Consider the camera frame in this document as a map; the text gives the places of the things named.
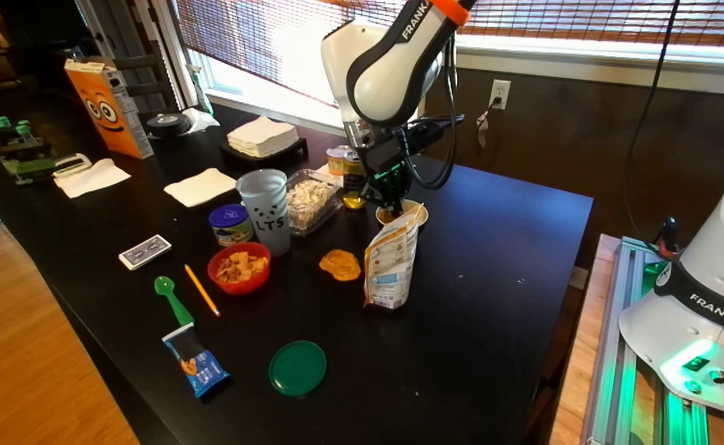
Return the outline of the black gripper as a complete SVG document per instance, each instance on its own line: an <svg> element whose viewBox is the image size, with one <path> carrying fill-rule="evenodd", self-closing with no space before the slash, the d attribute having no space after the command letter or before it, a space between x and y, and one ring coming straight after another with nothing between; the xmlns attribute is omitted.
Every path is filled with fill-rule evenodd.
<svg viewBox="0 0 724 445"><path fill-rule="evenodd" d="M411 173L405 167L411 130L405 126L376 129L363 123L358 155L370 193L405 193Z"/></svg>

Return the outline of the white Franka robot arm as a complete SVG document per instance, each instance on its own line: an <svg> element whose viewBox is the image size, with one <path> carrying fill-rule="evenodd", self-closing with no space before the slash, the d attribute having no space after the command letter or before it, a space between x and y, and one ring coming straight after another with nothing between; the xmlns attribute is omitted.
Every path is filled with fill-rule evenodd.
<svg viewBox="0 0 724 445"><path fill-rule="evenodd" d="M416 178L416 152L453 126L416 108L454 60L453 36L474 3L405 0L390 26L348 19L322 40L367 194L394 212ZM652 288L622 309L619 329L673 393L724 411L724 194L695 239L667 254Z"/></svg>

